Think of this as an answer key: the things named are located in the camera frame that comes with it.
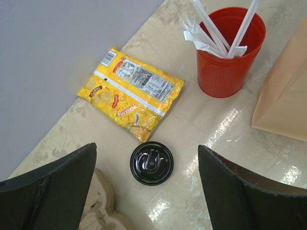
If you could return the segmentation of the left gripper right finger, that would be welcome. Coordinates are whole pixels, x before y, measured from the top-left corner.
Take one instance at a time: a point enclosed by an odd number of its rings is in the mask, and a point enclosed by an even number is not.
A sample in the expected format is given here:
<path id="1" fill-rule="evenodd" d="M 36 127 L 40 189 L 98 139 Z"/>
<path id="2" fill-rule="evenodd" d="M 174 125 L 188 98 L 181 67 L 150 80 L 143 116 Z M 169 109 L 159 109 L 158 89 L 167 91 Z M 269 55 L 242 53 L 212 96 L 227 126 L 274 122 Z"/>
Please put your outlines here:
<path id="1" fill-rule="evenodd" d="M 199 173 L 214 230 L 305 230 L 307 191 L 261 176 L 198 147 Z"/>

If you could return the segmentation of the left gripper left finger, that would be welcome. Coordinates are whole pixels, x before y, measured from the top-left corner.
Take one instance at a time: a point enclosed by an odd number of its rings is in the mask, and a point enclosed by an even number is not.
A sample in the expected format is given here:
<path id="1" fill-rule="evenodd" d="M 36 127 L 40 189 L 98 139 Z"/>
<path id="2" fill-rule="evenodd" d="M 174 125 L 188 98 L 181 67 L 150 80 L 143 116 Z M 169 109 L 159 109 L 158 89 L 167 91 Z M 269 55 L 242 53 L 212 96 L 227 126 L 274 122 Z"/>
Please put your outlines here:
<path id="1" fill-rule="evenodd" d="M 76 230 L 94 174 L 97 146 L 0 183 L 2 230 Z"/>

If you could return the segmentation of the brown paper bag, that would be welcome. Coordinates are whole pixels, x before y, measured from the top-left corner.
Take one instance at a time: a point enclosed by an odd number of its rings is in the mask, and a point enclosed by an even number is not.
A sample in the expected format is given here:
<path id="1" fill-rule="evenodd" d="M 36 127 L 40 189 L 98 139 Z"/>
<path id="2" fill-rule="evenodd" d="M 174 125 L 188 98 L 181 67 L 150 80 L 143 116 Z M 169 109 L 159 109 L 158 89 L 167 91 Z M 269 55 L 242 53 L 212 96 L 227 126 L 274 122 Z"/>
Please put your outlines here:
<path id="1" fill-rule="evenodd" d="M 307 139 L 307 20 L 303 19 L 266 75 L 252 128 Z"/>

